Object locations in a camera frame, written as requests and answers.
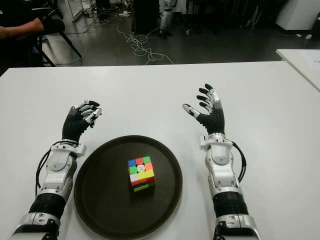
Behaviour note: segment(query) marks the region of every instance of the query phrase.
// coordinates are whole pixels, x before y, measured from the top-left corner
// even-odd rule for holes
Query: white table
[[[276,53],[320,92],[320,50],[278,49]]]
[[[199,149],[205,129],[182,108],[198,105],[205,83],[218,90],[227,137],[246,156],[241,186],[263,239],[320,239],[320,94],[283,61],[9,69],[0,78],[0,239],[28,212],[38,162],[61,138],[70,106],[90,99],[103,114],[80,139],[87,151],[78,169],[120,136],[162,142],[180,163],[183,193],[176,213],[148,239],[211,240],[215,215]],[[82,224],[71,196],[60,240],[100,239]]]

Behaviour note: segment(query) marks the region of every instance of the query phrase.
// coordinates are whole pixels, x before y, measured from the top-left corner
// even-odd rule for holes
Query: black chair leg
[[[39,53],[41,53],[41,55],[51,65],[51,67],[56,66],[38,44],[35,45],[35,48],[38,50]]]
[[[39,46],[40,46],[41,49],[42,49],[42,43],[43,43],[43,36],[40,35],[39,36]]]
[[[67,35],[65,35],[65,33],[63,31],[59,32],[60,35],[64,38],[64,40],[70,45],[70,47],[75,51],[75,53],[82,58],[80,52],[78,52],[78,50],[75,48],[75,46],[72,44],[72,42],[70,41],[70,39],[67,37]]]

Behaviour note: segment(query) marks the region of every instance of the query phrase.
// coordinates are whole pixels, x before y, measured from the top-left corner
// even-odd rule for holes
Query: colorful cube sticker
[[[134,192],[155,186],[156,178],[150,156],[129,160],[128,168]]]

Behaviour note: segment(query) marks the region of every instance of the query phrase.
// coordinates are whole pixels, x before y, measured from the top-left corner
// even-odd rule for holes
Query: dark brown tray
[[[150,156],[155,187],[133,192],[128,160]],[[111,140],[82,165],[74,185],[74,201],[83,222],[98,235],[129,240],[150,235],[175,211],[183,178],[173,153],[162,143],[131,135]]]

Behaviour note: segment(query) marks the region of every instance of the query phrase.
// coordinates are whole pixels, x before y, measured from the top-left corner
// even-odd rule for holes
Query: wall
[[[320,0],[290,0],[276,23],[285,30],[310,30],[320,12]]]

